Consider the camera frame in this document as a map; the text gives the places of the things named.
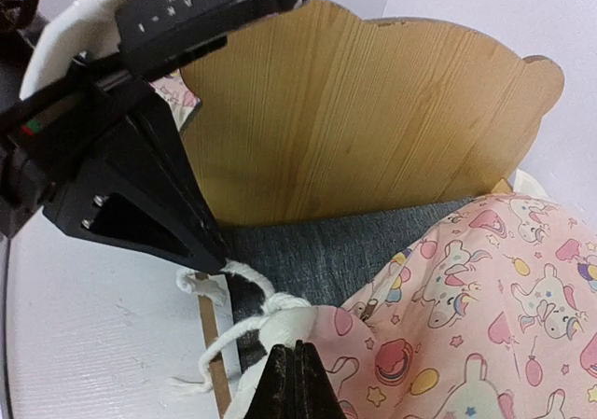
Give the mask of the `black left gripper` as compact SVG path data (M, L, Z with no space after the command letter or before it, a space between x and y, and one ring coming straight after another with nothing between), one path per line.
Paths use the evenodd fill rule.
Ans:
M204 273L226 264L170 107L117 59L75 61L1 114L1 234L44 204L70 237Z

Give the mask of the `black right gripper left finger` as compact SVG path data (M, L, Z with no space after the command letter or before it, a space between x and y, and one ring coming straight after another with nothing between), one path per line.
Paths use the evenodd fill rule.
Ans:
M274 345L245 419L295 418L295 394L294 350Z

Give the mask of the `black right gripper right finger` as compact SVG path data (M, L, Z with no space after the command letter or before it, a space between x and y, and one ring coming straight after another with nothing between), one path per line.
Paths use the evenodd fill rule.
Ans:
M344 419L337 395L312 343L296 343L296 417Z

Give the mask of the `pink unicorn print blanket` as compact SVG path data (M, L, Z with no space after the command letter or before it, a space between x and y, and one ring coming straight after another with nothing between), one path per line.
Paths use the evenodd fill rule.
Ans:
M395 254L339 307L276 291L250 266L258 315L217 337L209 366L255 331L266 354L241 376L225 415L245 418L270 351L312 343L345 418L592 418L596 414L596 234L527 193L477 198Z

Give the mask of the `wooden pet bed frame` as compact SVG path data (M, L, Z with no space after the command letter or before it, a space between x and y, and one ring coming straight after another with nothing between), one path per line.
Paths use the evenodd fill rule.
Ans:
M446 21L315 0L185 66L184 139L220 224L254 227L485 194L560 99L561 67Z

